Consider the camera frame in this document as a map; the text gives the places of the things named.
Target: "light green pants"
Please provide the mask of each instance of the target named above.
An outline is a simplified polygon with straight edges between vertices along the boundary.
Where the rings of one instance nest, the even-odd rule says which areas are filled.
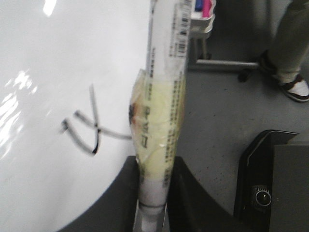
[[[309,49],[309,0],[293,0],[280,24],[269,60],[278,68],[283,82],[291,82],[300,71]]]

